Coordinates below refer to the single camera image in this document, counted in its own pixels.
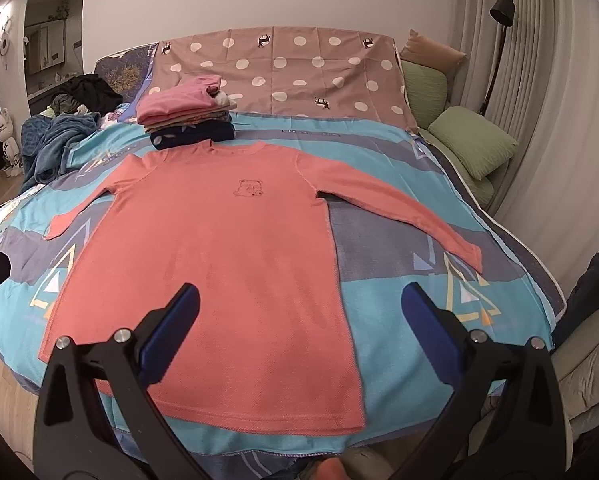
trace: polka dot pillowcase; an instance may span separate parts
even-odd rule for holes
[[[149,93],[218,74],[238,111],[359,118],[413,133],[391,38],[314,27],[239,28],[160,42]]]

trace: metal screw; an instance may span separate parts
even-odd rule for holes
[[[55,343],[55,346],[60,350],[63,350],[68,345],[70,345],[70,338],[67,335],[61,336],[57,339],[57,342]]]
[[[483,330],[471,330],[469,335],[473,343],[485,343],[488,341],[488,336]]]
[[[118,343],[125,343],[130,339],[131,335],[132,333],[127,328],[120,328],[117,332],[115,332],[113,337]]]
[[[531,346],[535,350],[543,350],[546,347],[546,343],[544,343],[542,338],[534,336],[531,337]]]

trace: pillow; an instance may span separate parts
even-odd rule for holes
[[[447,74],[464,60],[466,54],[411,29],[410,37],[399,53],[399,57],[404,61],[434,68]]]
[[[475,180],[472,176],[470,176],[470,173],[468,173],[467,169],[459,161],[457,155],[451,152],[451,150],[449,150],[448,147],[446,147],[446,145],[432,133],[420,128],[419,134],[428,144],[435,146],[435,148],[437,148],[451,162],[451,164],[457,170],[459,176],[461,176],[464,183],[468,186],[468,189],[470,189],[470,192],[477,200],[479,206],[485,208],[495,194],[495,187],[491,181],[488,180],[488,178]]]
[[[428,130],[457,155],[476,180],[509,160],[518,146],[501,128],[461,106],[445,110]]]
[[[444,111],[448,83],[446,76],[427,66],[402,61],[406,96],[420,128],[428,128]]]

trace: bed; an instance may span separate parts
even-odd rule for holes
[[[80,203],[126,155],[154,150],[136,123],[142,95],[199,73],[220,73],[222,89],[238,103],[236,138],[228,144],[263,140],[345,162],[430,208],[481,248],[484,263],[477,273],[417,228],[328,196],[366,426],[339,436],[269,435],[168,418],[214,478],[295,478],[311,456],[425,430],[435,420],[451,390],[436,379],[401,316],[407,283],[418,282],[468,329],[513,344],[538,335],[550,345],[565,309],[559,286],[481,209],[439,148],[417,134],[390,38],[311,27],[228,30],[121,52],[100,60],[96,72],[126,104],[71,150],[71,173],[0,208],[0,251],[12,264],[0,287],[0,359],[29,392],[38,391],[44,374],[38,349],[54,301],[111,198],[97,199],[63,235],[46,241],[50,219]],[[115,400],[102,399],[122,446],[139,457]]]

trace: floor lamp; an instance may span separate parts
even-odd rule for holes
[[[491,84],[486,92],[486,98],[479,109],[479,114],[484,115],[488,102],[491,100],[491,94],[493,93],[493,86],[495,86],[495,79],[497,78],[497,71],[499,70],[499,63],[502,60],[503,44],[506,41],[506,29],[513,26],[513,17],[515,16],[515,3],[513,0],[497,0],[491,9],[491,16],[493,19],[502,25],[502,33],[500,35],[499,49],[497,50],[497,61],[495,62],[495,71],[493,72],[493,78]]]

